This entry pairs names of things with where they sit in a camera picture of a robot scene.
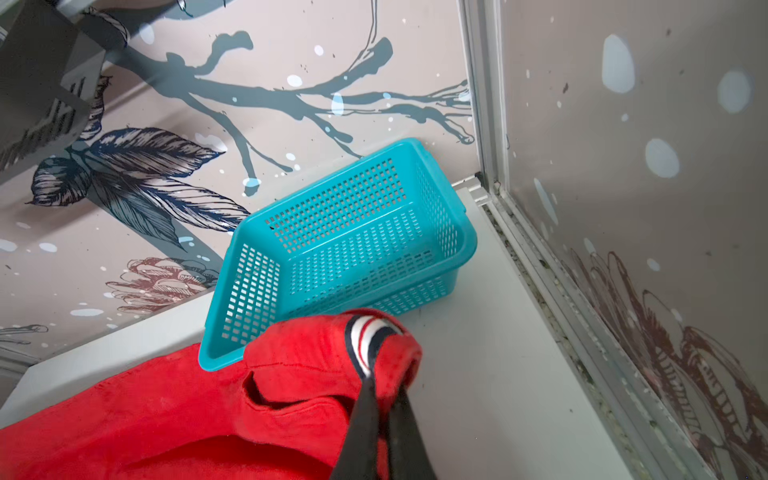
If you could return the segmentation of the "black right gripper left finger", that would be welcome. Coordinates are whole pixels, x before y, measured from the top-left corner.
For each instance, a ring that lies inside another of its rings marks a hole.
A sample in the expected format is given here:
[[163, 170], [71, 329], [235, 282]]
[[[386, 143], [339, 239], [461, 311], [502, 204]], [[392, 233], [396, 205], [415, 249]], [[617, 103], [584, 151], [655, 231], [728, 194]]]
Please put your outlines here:
[[372, 377], [362, 382], [344, 444], [329, 479], [377, 479], [379, 408]]

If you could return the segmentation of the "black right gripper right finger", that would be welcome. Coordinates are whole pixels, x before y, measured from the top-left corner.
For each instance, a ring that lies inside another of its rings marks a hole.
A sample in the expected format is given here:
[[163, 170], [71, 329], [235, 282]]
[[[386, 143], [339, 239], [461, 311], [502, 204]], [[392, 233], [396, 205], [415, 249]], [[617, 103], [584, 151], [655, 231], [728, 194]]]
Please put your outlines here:
[[404, 387], [388, 414], [388, 448], [392, 480], [437, 479]]

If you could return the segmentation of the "red trousers with striped trim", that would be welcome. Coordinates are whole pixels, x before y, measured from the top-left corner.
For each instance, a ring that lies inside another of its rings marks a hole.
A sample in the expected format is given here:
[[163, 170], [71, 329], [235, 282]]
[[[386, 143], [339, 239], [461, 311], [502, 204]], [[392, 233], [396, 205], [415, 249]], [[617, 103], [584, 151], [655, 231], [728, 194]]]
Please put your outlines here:
[[388, 414], [422, 350], [371, 309], [271, 326], [216, 372], [200, 345], [149, 360], [1, 432], [5, 479], [329, 479], [362, 382], [379, 408], [377, 479], [391, 479]]

